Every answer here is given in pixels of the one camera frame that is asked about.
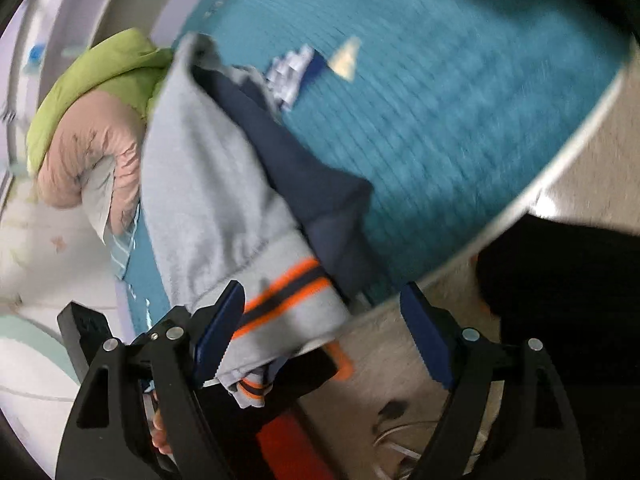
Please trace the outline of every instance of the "floor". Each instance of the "floor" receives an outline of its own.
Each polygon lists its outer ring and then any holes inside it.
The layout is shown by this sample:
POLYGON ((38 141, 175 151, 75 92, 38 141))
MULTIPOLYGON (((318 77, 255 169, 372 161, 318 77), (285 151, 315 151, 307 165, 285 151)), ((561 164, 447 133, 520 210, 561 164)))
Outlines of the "floor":
MULTIPOLYGON (((640 234, 640 57, 630 68, 622 94, 597 134, 566 173, 545 190, 532 211, 546 218, 615 226, 640 234)), ((472 264, 463 262, 425 291, 434 306, 446 308, 462 326, 475 326, 496 339, 498 320, 482 305, 472 264)), ((345 382, 329 381, 302 399, 302 406, 345 478, 378 478, 376 460, 393 476, 398 454, 372 448, 372 426, 390 400, 406 400, 406 413, 386 427, 440 415, 447 394, 428 375, 398 306, 380 311, 367 324, 340 338, 354 361, 345 382)), ((492 391, 484 430, 499 407, 499 388, 492 391)), ((428 429, 407 432, 401 442, 420 451, 428 429)))

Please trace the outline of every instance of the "white cable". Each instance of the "white cable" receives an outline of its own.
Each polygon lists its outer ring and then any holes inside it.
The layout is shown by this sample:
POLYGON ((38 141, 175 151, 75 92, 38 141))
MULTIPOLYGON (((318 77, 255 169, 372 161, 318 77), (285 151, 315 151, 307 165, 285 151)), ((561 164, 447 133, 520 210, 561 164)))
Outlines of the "white cable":
POLYGON ((380 441, 384 440, 390 434, 397 433, 398 431, 402 431, 402 430, 407 430, 407 429, 413 428, 415 426, 428 426, 430 424, 437 424, 437 423, 438 423, 437 420, 419 420, 417 422, 410 422, 408 424, 400 424, 400 426, 394 426, 394 427, 389 428, 388 430, 383 431, 382 433, 380 433, 376 437, 376 439, 373 441, 373 447, 378 446, 378 444, 380 444, 380 441))
POLYGON ((30 394, 28 392, 19 392, 18 390, 13 390, 11 388, 7 388, 6 386, 2 386, 0 384, 0 392, 6 392, 8 394, 16 395, 19 397, 25 397, 27 399, 37 399, 37 400, 52 400, 54 402, 75 402, 75 399, 71 399, 69 397, 53 397, 53 396, 44 396, 38 394, 30 394))
POLYGON ((393 480, 391 476, 386 474, 385 470, 380 467, 380 464, 374 462, 371 467, 378 478, 382 480, 393 480))
POLYGON ((414 460, 420 460, 422 456, 420 453, 416 453, 413 449, 409 449, 408 447, 400 446, 400 444, 396 444, 395 442, 383 442, 381 446, 388 447, 389 449, 393 449, 398 453, 402 453, 403 455, 413 458, 414 460))

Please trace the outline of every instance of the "black object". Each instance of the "black object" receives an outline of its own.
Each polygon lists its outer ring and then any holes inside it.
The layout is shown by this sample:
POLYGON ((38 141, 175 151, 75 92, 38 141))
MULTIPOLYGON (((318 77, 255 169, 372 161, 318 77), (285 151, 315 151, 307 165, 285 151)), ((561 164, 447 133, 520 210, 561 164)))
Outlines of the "black object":
POLYGON ((130 346, 109 338, 90 359, 65 428, 57 480, 231 479, 194 390, 212 379, 244 311, 244 290, 230 282, 215 306, 192 316, 174 307, 130 346), (179 469, 163 468, 142 404, 153 379, 179 469))
POLYGON ((443 339, 454 386, 435 433, 410 480, 462 478, 492 381, 504 380, 497 420, 468 480, 584 480, 580 435, 560 378, 537 339, 520 346, 492 343, 429 304, 411 283, 401 313, 415 334, 443 339))
POLYGON ((396 420, 403 416, 408 407, 409 403, 406 400, 390 400, 378 412, 378 420, 371 428, 371 433, 377 434, 380 429, 380 424, 383 422, 396 420))
POLYGON ((112 337, 109 322, 104 314, 74 302, 57 319, 66 353, 82 382, 102 343, 112 337))
MULTIPOLYGON (((245 408, 238 406, 220 384, 209 386, 196 392, 211 433, 220 446, 225 459, 238 480, 275 480, 269 465, 262 456, 256 435, 262 427, 277 418, 285 410, 296 409, 296 400, 319 388, 333 377, 337 369, 331 358, 317 349, 308 354, 287 361, 273 382, 263 408, 245 408)), ((301 410, 296 410, 299 422, 301 410)), ((322 451, 321 442, 316 442, 318 451, 322 451)), ((331 469, 340 475, 339 467, 332 463, 331 457, 324 456, 331 469)))
POLYGON ((0 410, 0 478, 25 480, 50 480, 24 448, 0 410))
POLYGON ((640 237, 526 215, 481 251, 502 341, 545 341, 574 412, 587 478, 623 480, 640 440, 640 237))

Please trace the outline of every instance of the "white wall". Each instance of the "white wall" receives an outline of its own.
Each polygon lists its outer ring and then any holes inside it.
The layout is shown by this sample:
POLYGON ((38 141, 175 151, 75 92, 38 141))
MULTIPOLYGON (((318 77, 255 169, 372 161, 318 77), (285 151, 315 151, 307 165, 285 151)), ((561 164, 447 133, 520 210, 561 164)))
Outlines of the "white wall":
POLYGON ((10 154, 15 153, 15 147, 9 145, 13 140, 9 133, 12 122, 9 118, 16 111, 15 96, 11 95, 10 88, 12 71, 19 67, 12 66, 12 60, 14 52, 20 48, 18 38, 27 7, 28 0, 24 0, 0 36, 0 164, 5 167, 9 166, 10 154))
MULTIPOLYGON (((71 300, 103 312, 124 338, 110 256, 84 213, 49 208, 32 181, 17 180, 0 218, 0 323, 11 312, 59 337, 56 316, 71 300)), ((77 386, 17 342, 0 340, 0 354, 0 407, 51 475, 77 386)))

